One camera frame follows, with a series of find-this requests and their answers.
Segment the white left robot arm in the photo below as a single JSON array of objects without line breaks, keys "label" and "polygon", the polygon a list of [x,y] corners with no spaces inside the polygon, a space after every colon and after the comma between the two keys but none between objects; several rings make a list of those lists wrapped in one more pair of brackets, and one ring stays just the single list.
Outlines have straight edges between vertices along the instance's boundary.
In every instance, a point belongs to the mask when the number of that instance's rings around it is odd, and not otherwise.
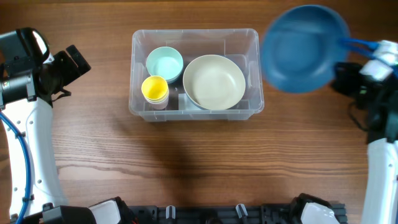
[{"label": "white left robot arm", "polygon": [[71,45],[55,55],[37,49],[14,52],[1,65],[1,121],[12,171],[11,223],[137,223],[134,212],[115,197],[89,207],[69,206],[62,192],[52,146],[52,95],[90,66]]}]

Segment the blue plate front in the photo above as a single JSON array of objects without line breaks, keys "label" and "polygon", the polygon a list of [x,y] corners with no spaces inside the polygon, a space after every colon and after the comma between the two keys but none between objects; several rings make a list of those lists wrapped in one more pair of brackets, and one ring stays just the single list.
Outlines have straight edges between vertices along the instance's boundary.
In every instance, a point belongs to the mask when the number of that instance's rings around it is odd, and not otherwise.
[{"label": "blue plate front", "polygon": [[197,103],[194,102],[194,101],[191,101],[191,104],[192,104],[193,106],[195,106],[196,108],[198,108],[198,110],[199,110],[199,109],[201,109],[201,110],[207,110],[206,108],[200,106],[199,104],[197,104]]}]

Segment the cream plate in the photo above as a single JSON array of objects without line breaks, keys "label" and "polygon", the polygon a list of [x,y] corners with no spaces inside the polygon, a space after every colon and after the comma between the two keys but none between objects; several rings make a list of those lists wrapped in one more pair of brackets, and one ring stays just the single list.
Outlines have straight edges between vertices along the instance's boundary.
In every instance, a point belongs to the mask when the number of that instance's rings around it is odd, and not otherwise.
[{"label": "cream plate", "polygon": [[203,55],[187,65],[183,87],[197,107],[227,110],[243,98],[246,81],[242,70],[232,60],[220,55]]}]

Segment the pink plastic cup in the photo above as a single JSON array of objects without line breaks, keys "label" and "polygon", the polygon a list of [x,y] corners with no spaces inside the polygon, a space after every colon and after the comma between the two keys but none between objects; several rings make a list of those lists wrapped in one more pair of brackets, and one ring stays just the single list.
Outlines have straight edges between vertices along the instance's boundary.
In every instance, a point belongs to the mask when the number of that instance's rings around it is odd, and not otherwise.
[{"label": "pink plastic cup", "polygon": [[160,103],[151,103],[150,105],[155,110],[163,110],[163,109],[165,109],[167,107],[168,102],[167,101],[163,101],[163,102],[160,102]]}]

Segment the mint green bowl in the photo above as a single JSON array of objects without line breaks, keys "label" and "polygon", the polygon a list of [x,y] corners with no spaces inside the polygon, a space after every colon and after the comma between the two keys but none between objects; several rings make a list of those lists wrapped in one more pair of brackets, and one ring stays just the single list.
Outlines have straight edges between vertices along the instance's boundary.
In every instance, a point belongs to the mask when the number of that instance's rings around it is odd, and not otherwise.
[{"label": "mint green bowl", "polygon": [[150,76],[160,76],[167,83],[176,81],[184,68],[183,57],[172,47],[154,49],[147,57],[146,69]]}]

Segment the cream plastic cup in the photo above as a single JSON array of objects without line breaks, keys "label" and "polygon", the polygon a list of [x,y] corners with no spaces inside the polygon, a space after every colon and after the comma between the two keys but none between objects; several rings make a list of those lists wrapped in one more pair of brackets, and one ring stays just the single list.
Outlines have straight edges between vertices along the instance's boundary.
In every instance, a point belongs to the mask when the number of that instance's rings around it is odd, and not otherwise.
[{"label": "cream plastic cup", "polygon": [[158,104],[167,104],[168,103],[168,101],[169,101],[169,98],[168,97],[165,97],[165,98],[163,98],[163,99],[161,99],[161,100],[150,100],[150,99],[148,99],[148,98],[145,98],[145,100],[148,102],[148,103],[150,103],[150,104],[154,104],[154,105],[158,105]]}]

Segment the yellow plastic cup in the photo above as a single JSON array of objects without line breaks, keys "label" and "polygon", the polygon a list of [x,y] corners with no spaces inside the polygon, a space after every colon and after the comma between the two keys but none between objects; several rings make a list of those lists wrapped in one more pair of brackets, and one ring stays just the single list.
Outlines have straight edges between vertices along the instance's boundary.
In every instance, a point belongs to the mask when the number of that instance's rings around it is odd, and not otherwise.
[{"label": "yellow plastic cup", "polygon": [[150,76],[142,82],[141,92],[145,99],[158,102],[168,95],[168,83],[163,77]]}]

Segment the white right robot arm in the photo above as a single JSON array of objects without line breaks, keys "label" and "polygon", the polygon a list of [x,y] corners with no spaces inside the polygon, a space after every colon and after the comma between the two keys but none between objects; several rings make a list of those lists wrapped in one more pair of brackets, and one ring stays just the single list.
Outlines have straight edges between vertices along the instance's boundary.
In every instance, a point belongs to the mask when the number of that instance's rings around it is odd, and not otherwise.
[{"label": "white right robot arm", "polygon": [[366,110],[368,180],[361,223],[397,223],[397,67],[381,60],[365,65],[338,62],[332,87]]}]

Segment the dark blue plate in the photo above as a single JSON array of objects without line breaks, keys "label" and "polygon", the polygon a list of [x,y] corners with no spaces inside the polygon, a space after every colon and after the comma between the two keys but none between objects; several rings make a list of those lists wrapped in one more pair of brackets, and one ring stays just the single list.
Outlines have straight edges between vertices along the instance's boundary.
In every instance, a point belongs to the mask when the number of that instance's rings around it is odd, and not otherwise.
[{"label": "dark blue plate", "polygon": [[268,28],[261,47],[265,81],[288,93],[315,91],[334,78],[333,67],[348,57],[339,44],[349,37],[345,20],[321,5],[289,9]]}]

